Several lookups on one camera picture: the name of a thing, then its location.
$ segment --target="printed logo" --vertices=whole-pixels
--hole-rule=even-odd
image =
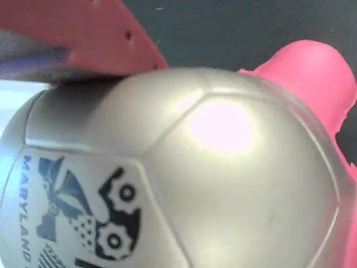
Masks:
[[[107,261],[129,257],[138,241],[141,209],[136,204],[137,189],[124,176],[125,169],[119,167],[114,170],[98,190],[109,212],[109,219],[102,222],[96,219],[87,201],[77,179],[80,174],[73,174],[71,170],[60,173],[63,160],[63,157],[56,161],[40,159],[38,171],[43,179],[49,207],[42,216],[42,223],[37,226],[37,236],[56,243],[57,218],[65,217],[90,254]],[[59,174],[64,174],[64,178],[60,180]],[[83,261],[78,259],[76,262],[79,267],[97,267],[89,264],[84,266]]]
[[[46,244],[44,250],[40,253],[38,262],[40,268],[66,268],[55,251],[48,244]]]

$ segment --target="ball panel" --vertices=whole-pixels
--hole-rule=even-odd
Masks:
[[[65,267],[83,267],[83,261],[108,268],[188,267],[133,159],[25,148],[0,223],[18,267],[38,267],[49,258]]]
[[[27,116],[40,93],[29,99],[11,118],[0,139],[0,200],[4,191],[7,176],[24,146]]]
[[[339,205],[304,126],[264,101],[209,98],[144,164],[196,267],[304,267]]]
[[[213,94],[240,94],[275,102],[284,101],[276,96],[285,94],[285,90],[262,78],[208,68],[201,68],[199,72],[205,78],[208,91]]]
[[[30,114],[27,143],[140,155],[205,94],[202,80],[192,71],[166,70],[106,86],[49,90]],[[81,90],[85,94],[76,94]]]

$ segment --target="gear emblem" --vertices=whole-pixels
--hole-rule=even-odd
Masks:
[[[105,255],[120,260],[130,254],[132,240],[125,227],[110,223],[98,231],[98,244],[102,247]]]
[[[131,214],[137,209],[135,205],[137,192],[135,187],[125,178],[112,181],[108,197],[112,200],[116,211],[123,210]]]

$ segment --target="soccer ball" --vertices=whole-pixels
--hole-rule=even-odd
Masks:
[[[0,144],[5,267],[342,267],[354,187],[312,112],[259,78],[58,86]]]

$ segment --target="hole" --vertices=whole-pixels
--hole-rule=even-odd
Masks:
[[[125,38],[127,39],[128,42],[130,42],[133,38],[133,35],[130,31],[125,32]]]

